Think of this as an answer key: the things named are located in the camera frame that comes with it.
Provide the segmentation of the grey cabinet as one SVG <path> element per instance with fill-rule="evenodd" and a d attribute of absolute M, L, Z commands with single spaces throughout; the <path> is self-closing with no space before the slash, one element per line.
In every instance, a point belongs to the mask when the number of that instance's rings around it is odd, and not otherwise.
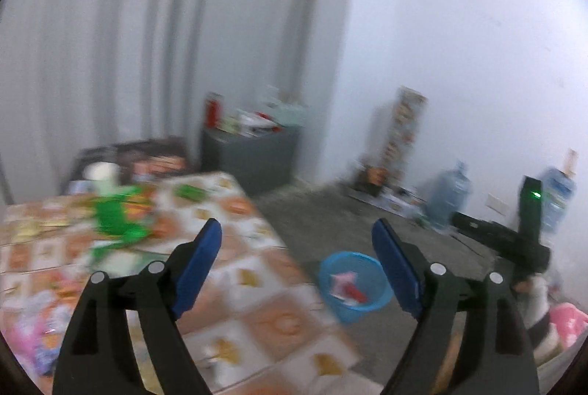
<path fill-rule="evenodd" d="M 260 136 L 241 136 L 204 128 L 200 134 L 200 170 L 232 175 L 250 196 L 290 184 L 301 130 L 282 127 Z"/>

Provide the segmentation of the mint green organizer basket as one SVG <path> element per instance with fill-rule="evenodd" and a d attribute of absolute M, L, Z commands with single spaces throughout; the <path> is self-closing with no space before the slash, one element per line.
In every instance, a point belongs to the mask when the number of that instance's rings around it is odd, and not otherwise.
<path fill-rule="evenodd" d="M 272 118 L 281 126 L 297 126 L 303 127 L 305 125 L 307 107 L 303 104 L 296 103 L 279 103 L 272 108 Z"/>

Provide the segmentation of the dark printed box behind table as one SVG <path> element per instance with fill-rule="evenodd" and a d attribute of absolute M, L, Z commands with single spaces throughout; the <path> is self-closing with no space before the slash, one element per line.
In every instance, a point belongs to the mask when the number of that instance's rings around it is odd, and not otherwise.
<path fill-rule="evenodd" d="M 73 169 L 62 184 L 61 194 L 87 192 L 84 172 L 97 162 L 115 163 L 119 168 L 119 182 L 123 185 L 187 175 L 194 170 L 185 140 L 179 136 L 87 148 L 74 159 Z"/>

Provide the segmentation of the blue water jug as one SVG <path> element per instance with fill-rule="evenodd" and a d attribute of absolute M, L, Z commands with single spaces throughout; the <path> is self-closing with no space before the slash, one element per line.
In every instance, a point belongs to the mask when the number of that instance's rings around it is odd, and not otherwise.
<path fill-rule="evenodd" d="M 542 184 L 541 231 L 554 234 L 567 213 L 576 183 L 556 167 L 548 167 L 540 177 Z"/>
<path fill-rule="evenodd" d="M 462 211 L 472 191 L 472 182 L 466 176 L 467 165 L 458 160 L 455 168 L 442 172 L 434 182 L 424 206 L 424 215 L 436 231 L 445 231 L 455 212 Z"/>

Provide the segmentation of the red thermos bottle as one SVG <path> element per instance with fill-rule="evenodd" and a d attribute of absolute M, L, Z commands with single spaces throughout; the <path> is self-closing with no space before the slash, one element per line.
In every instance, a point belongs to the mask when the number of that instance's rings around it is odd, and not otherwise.
<path fill-rule="evenodd" d="M 205 119 L 204 124 L 207 128 L 217 128 L 220 125 L 222 117 L 223 97 L 219 93 L 212 91 L 207 94 L 205 99 Z"/>

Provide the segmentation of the yellow orange snack bag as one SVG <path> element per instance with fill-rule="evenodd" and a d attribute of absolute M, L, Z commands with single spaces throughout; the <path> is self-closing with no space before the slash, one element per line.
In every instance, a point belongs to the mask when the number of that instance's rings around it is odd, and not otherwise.
<path fill-rule="evenodd" d="M 31 377 L 55 373 L 68 325 L 81 294 L 78 284 L 60 283 L 29 297 L 8 329 L 8 343 Z"/>

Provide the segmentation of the small green candy packet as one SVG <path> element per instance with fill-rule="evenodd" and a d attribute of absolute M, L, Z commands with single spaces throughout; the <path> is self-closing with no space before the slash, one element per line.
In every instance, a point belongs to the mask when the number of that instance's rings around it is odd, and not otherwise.
<path fill-rule="evenodd" d="M 198 186 L 179 184 L 175 187 L 175 197 L 193 203 L 202 202 L 207 198 L 207 192 Z"/>

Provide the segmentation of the grey curtain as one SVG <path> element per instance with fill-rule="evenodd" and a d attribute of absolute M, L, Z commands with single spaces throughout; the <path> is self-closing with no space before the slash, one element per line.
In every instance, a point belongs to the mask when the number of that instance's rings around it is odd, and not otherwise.
<path fill-rule="evenodd" d="M 196 154 L 211 91 L 303 103 L 298 177 L 326 178 L 349 0 L 1 0 L 1 201 L 61 191 L 77 153 L 177 135 Z"/>

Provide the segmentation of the green snack bag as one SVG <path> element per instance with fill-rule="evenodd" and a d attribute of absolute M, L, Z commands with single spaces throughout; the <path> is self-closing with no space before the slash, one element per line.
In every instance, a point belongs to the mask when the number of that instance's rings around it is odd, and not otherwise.
<path fill-rule="evenodd" d="M 93 263 L 114 250 L 147 239 L 154 229 L 154 188 L 123 186 L 119 192 L 93 199 L 98 232 L 107 239 L 91 248 Z"/>

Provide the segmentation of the patterned tablecloth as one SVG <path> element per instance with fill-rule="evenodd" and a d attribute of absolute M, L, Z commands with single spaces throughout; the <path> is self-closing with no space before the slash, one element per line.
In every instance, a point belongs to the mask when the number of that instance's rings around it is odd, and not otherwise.
<path fill-rule="evenodd" d="M 227 173 L 6 210 L 5 394 L 360 394 L 358 360 Z"/>

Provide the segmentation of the white paper cup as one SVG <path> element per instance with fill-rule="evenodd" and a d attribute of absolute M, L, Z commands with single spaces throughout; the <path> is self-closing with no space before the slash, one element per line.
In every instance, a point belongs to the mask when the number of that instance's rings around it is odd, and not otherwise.
<path fill-rule="evenodd" d="M 85 168 L 84 178 L 98 196 L 115 194 L 119 187 L 119 165 L 105 161 L 92 163 Z"/>

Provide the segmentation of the pink plastic bag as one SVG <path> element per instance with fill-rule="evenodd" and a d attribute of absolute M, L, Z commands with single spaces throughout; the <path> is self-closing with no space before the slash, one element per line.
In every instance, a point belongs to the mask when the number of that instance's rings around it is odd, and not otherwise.
<path fill-rule="evenodd" d="M 552 306 L 549 315 L 565 349 L 573 346 L 587 329 L 588 315 L 571 302 Z"/>

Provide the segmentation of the blue plastic waste basket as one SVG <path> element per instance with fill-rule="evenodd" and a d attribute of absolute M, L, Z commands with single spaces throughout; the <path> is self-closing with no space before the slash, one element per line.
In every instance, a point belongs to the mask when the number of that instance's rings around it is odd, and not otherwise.
<path fill-rule="evenodd" d="M 331 275 L 344 272 L 357 274 L 357 287 L 368 298 L 364 305 L 344 305 L 330 294 Z M 357 252 L 339 252 L 320 263 L 319 290 L 333 314 L 340 322 L 357 322 L 364 315 L 383 308 L 394 297 L 381 264 L 374 258 Z"/>

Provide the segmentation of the pink cloth pack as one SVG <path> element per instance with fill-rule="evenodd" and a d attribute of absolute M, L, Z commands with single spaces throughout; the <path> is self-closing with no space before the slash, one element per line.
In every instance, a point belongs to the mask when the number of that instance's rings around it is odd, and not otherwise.
<path fill-rule="evenodd" d="M 330 294 L 344 305 L 364 305 L 368 298 L 358 289 L 357 274 L 344 272 L 331 275 Z"/>

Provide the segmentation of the dark snack box on floor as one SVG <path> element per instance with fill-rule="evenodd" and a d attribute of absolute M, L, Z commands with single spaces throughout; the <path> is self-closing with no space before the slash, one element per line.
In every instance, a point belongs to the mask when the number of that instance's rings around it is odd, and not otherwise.
<path fill-rule="evenodd" d="M 386 167 L 364 166 L 355 179 L 354 189 L 372 197 L 378 197 L 386 185 L 388 176 L 389 170 Z"/>

